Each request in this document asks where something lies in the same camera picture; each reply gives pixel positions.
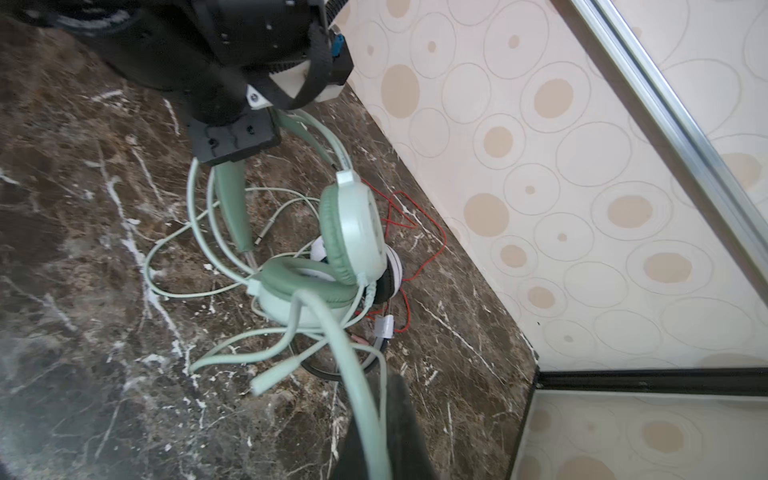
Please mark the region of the mint green headphones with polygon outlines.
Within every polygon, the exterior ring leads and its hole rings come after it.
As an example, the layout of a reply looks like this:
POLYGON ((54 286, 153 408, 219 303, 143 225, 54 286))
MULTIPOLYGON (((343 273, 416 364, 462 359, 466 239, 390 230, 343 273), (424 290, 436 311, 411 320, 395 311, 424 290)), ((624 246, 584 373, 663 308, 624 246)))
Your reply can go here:
POLYGON ((340 139, 306 111, 279 114, 279 121, 318 149, 309 126, 321 133, 336 159, 335 181, 323 189, 317 205, 320 236, 309 252, 267 260, 248 279, 257 310, 281 325, 317 327, 318 315, 294 302, 295 294, 319 296, 333 317, 352 319, 375 303, 377 283, 388 268, 387 246, 372 190, 354 170, 340 139))

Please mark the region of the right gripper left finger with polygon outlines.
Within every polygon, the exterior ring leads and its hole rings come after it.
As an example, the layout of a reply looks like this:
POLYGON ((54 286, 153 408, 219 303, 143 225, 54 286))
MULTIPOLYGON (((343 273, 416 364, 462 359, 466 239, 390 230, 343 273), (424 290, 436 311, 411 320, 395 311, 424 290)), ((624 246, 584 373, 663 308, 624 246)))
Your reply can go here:
POLYGON ((368 480, 367 463, 355 419, 349 423, 332 480, 368 480))

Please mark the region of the white black headphones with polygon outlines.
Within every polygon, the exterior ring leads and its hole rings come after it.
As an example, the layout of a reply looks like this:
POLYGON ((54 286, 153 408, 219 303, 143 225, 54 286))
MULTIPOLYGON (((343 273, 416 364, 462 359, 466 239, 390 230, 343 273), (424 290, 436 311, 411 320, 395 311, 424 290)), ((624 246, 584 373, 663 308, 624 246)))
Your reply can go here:
MULTIPOLYGON (((309 255, 311 260, 329 263, 324 241, 321 237, 317 237, 311 243, 309 255)), ((376 294, 373 302, 374 305, 384 304, 391 300, 398 293, 403 283, 402 261, 397 252, 389 245, 386 245, 386 259, 386 270, 376 282, 376 294)), ((376 337, 373 343, 374 348, 376 348, 382 354, 385 353, 390 338, 391 335, 390 337, 376 337)), ((378 363, 379 362, 375 354, 368 354, 368 356, 361 364, 363 372, 365 374, 370 373, 378 363)), ((318 369, 311 365, 309 361, 303 361, 301 363, 301 367, 307 373, 318 379, 336 383, 342 381, 341 374, 318 369)))

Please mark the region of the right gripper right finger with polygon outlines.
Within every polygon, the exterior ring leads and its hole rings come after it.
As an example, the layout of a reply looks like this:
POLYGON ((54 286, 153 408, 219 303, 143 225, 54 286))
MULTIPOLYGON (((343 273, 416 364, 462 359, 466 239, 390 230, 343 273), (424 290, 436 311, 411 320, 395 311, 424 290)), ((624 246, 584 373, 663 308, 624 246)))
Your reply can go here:
POLYGON ((437 478, 429 458, 425 437, 410 401, 408 386, 399 374, 391 374, 387 379, 386 431, 388 455, 394 479, 437 478))

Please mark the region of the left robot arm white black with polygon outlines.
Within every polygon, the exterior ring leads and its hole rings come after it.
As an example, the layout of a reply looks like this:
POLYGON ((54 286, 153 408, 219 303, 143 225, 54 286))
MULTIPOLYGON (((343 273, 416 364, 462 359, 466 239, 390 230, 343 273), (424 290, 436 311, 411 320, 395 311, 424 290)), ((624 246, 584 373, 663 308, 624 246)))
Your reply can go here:
POLYGON ((61 30, 114 72, 178 106, 197 160, 244 160, 280 143, 278 115, 336 97, 354 63, 340 1, 5 1, 61 30))

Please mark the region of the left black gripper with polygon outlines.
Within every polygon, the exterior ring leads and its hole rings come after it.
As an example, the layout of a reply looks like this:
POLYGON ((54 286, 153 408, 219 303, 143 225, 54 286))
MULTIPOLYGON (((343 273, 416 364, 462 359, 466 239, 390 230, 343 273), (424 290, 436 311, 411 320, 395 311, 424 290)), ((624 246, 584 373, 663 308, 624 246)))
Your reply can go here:
POLYGON ((280 142, 279 111, 339 94, 353 61, 331 24, 342 1, 193 1, 191 18, 225 78, 226 110, 199 118, 211 165, 280 142))

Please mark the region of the horizontal aluminium frame bar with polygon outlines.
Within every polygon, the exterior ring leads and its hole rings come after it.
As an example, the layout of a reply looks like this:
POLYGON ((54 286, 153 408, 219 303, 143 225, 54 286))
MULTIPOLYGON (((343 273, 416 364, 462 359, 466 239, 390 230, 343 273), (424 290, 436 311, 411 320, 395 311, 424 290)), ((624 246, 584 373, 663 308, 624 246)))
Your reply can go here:
POLYGON ((767 222, 609 1, 572 3, 674 152, 669 169, 750 281, 767 297, 767 222))

